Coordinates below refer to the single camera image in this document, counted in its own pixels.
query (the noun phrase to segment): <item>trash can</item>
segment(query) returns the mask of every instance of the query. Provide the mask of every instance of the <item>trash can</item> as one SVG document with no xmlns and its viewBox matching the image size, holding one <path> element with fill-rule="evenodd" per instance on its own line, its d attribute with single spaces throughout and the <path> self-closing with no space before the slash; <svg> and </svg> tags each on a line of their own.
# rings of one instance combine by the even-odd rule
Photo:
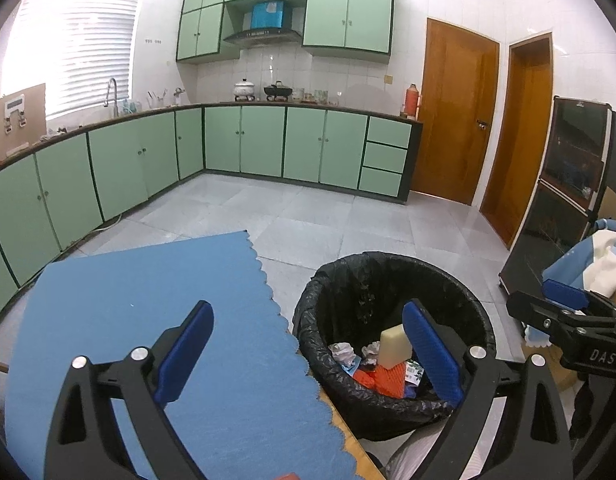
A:
<svg viewBox="0 0 616 480">
<path fill-rule="evenodd" d="M 449 416 L 452 407 L 422 382 L 416 399 L 393 399 L 350 377 L 328 345 L 347 342 L 355 353 L 401 323 L 405 303 L 417 298 L 438 324 L 468 345 L 496 350 L 494 331 L 466 286 L 431 264 L 398 254 L 353 254 L 322 266 L 294 311 L 293 333 L 341 416 L 357 438 L 387 440 Z"/>
</svg>

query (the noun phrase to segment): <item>window blind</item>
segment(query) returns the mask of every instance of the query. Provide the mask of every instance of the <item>window blind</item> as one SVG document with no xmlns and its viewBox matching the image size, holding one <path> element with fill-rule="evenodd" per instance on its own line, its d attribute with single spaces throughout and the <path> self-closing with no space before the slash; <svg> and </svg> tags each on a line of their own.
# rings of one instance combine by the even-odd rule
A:
<svg viewBox="0 0 616 480">
<path fill-rule="evenodd" d="M 3 61 L 2 93 L 46 83 L 47 116 L 102 103 L 111 77 L 118 99 L 130 97 L 138 2 L 22 0 Z"/>
</svg>

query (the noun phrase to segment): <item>range hood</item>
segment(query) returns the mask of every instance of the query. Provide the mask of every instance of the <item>range hood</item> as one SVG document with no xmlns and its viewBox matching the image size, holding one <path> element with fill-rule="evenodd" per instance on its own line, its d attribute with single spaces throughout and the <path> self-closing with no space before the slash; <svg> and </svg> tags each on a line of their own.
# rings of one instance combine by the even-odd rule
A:
<svg viewBox="0 0 616 480">
<path fill-rule="evenodd" d="M 293 8 L 283 0 L 262 2 L 252 7 L 249 23 L 244 17 L 244 29 L 224 41 L 241 48 L 262 44 L 301 42 L 301 35 L 291 28 Z"/>
</svg>

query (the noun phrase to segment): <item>tiled floor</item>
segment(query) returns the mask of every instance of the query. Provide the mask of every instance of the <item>tiled floor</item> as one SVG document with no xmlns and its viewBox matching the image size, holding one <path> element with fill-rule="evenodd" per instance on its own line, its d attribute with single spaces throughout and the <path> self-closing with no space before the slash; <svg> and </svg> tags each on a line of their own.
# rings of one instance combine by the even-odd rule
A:
<svg viewBox="0 0 616 480">
<path fill-rule="evenodd" d="M 303 288 L 322 264 L 367 250 L 407 254 L 441 267 L 472 290 L 490 316 L 498 356 L 523 360 L 520 333 L 498 288 L 497 274 L 507 256 L 504 245 L 475 208 L 414 192 L 406 205 L 397 205 L 203 174 L 90 237 L 67 257 L 243 229 L 289 321 Z M 3 362 L 10 361 L 26 300 L 24 295 L 0 325 Z M 0 400 L 4 381 L 0 374 Z"/>
</svg>

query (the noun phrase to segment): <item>faucet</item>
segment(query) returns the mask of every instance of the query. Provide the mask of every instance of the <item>faucet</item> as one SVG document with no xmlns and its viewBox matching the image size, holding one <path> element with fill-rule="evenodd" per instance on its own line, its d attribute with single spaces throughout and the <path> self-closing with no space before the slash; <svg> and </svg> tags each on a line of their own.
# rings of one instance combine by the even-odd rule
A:
<svg viewBox="0 0 616 480">
<path fill-rule="evenodd" d="M 104 101 L 104 107 L 108 106 L 108 96 L 110 95 L 110 83 L 115 85 L 115 108 L 113 110 L 112 117 L 119 117 L 119 108 L 117 107 L 117 80 L 111 77 L 108 80 L 108 90 L 106 90 L 106 99 Z"/>
</svg>

